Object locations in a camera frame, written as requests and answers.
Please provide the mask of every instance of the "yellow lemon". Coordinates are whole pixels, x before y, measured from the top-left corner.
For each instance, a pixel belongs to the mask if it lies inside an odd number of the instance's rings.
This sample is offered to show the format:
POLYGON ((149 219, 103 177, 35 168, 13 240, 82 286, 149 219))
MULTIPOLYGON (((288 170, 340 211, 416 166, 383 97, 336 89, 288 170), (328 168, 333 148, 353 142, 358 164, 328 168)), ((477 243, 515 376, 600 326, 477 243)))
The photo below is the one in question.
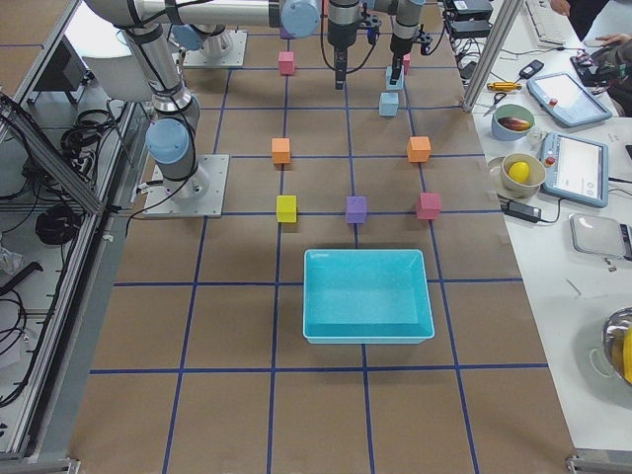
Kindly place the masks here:
POLYGON ((510 178, 520 184, 526 183, 526 180, 529 178, 529 165, 524 161, 516 161, 513 163, 507 174, 510 178))

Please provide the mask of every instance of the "yellow cube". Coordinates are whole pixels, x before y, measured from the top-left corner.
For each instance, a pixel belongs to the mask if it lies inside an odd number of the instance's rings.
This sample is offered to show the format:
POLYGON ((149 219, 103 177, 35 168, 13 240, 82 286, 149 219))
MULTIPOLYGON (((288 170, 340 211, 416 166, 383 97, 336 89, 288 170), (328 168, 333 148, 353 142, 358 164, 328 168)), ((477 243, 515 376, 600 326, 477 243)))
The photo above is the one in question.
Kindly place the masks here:
POLYGON ((276 221, 284 223, 296 222, 296 196, 276 197, 276 221))

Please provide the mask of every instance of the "white table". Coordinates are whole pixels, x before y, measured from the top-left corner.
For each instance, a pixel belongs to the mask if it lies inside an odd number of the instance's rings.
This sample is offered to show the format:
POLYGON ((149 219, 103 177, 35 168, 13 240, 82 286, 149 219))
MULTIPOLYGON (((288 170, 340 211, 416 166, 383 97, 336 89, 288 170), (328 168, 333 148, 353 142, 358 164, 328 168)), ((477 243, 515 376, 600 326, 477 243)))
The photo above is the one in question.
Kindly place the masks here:
MULTIPOLYGON (((504 49, 527 51, 537 48, 523 12, 516 19, 504 49)), ((561 31, 570 38, 567 47, 581 47, 570 24, 559 18, 561 31)), ((532 59, 544 62, 541 74, 568 71, 575 51, 549 51, 508 59, 501 53, 493 71, 507 80, 515 80, 521 67, 532 59)), ((537 156, 539 145, 526 139, 498 141, 491 132, 492 116, 483 117, 493 102, 493 94, 484 91, 473 117, 487 160, 513 152, 537 156)), ((615 115, 606 95, 599 98, 615 115)), ((573 133, 606 143, 609 147, 609 176, 632 180, 632 160, 624 145, 632 143, 632 118, 611 118, 581 129, 563 129, 540 110, 524 87, 509 94, 502 104, 520 104, 535 115, 536 126, 547 131, 573 133)), ((632 185, 610 184, 632 193, 632 185)), ((551 220, 557 212, 557 199, 539 194, 526 201, 542 208, 551 220)), ((593 348, 600 348, 601 328, 615 310, 632 306, 632 262, 612 261, 617 270, 597 256, 573 249, 569 216, 585 213, 612 217, 632 224, 632 197, 609 195, 606 208, 595 209, 562 201, 559 221, 555 224, 530 224, 506 217, 513 248, 524 279, 533 314, 546 351, 567 424, 577 449, 632 451, 632 387, 621 379, 599 375, 589 362, 593 348)))

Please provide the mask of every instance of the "metal base plate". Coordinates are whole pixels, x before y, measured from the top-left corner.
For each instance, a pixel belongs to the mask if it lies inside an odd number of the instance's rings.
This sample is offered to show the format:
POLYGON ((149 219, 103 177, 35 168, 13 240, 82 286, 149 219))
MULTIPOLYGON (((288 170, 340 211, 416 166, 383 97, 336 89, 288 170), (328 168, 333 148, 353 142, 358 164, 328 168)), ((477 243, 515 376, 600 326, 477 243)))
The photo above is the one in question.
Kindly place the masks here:
POLYGON ((204 56, 199 51, 188 51, 185 56, 185 68, 191 69, 216 69, 223 67, 242 67, 246 55, 246 39, 248 33, 231 31, 233 37, 232 50, 222 57, 211 58, 204 56))
MULTIPOLYGON (((199 155, 198 161, 209 177, 208 190, 202 196, 187 199, 168 199, 160 205, 143 211, 149 217, 220 217, 224 204, 224 191, 228 177, 229 155, 199 155)), ((152 180, 162 180, 162 173, 156 166, 152 180)), ((167 195, 163 186, 149 188, 145 207, 160 202, 167 195)))

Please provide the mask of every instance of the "screwdriver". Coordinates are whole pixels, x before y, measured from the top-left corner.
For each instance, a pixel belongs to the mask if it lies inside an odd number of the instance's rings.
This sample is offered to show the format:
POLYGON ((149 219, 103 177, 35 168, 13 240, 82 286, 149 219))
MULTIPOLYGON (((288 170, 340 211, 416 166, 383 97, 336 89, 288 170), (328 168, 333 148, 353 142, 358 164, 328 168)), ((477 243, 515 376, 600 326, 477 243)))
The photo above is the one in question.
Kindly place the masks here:
POLYGON ((511 92, 519 91, 522 85, 517 82, 488 82, 487 90, 495 92, 511 92))

